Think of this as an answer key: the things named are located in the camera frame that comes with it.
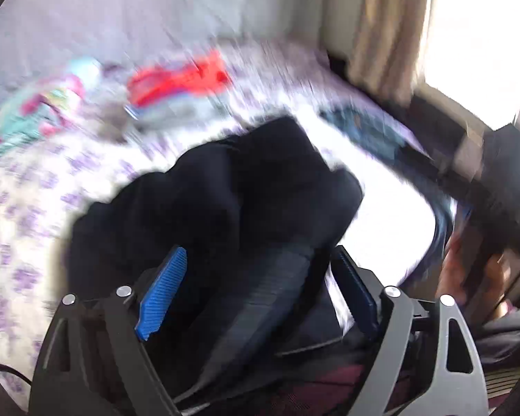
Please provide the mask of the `right hand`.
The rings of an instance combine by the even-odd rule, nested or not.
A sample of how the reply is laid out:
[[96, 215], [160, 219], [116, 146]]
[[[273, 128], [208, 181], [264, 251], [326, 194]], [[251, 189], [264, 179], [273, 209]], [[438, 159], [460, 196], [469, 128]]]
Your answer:
[[486, 266], [479, 267], [471, 263], [476, 254], [468, 241], [461, 230], [455, 230], [449, 237], [435, 298], [449, 295], [463, 309], [471, 324], [482, 324], [509, 312], [511, 305], [503, 299], [512, 262], [518, 263], [520, 257], [506, 250], [494, 254]]

